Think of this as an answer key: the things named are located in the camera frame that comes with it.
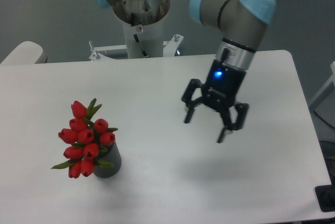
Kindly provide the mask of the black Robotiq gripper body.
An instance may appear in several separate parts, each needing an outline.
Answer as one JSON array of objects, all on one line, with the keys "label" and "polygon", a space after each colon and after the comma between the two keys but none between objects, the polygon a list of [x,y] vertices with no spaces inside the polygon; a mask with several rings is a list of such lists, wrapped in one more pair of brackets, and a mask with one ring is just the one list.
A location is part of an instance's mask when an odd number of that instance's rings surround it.
[{"label": "black Robotiq gripper body", "polygon": [[246,71],[214,59],[201,88],[204,105],[217,112],[232,107],[245,75]]}]

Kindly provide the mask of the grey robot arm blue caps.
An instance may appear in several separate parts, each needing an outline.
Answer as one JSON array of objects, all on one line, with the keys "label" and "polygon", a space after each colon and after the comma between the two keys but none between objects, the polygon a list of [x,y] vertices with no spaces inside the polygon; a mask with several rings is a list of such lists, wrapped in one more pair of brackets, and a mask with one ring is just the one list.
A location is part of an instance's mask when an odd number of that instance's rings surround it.
[{"label": "grey robot arm blue caps", "polygon": [[[129,58],[163,56],[161,22],[170,10],[170,0],[94,1],[101,8],[111,7],[122,22]],[[275,9],[275,0],[190,0],[191,18],[224,36],[206,81],[191,79],[182,96],[187,107],[185,123],[202,104],[222,118],[218,142],[243,127],[249,106],[237,102],[236,95]]]}]

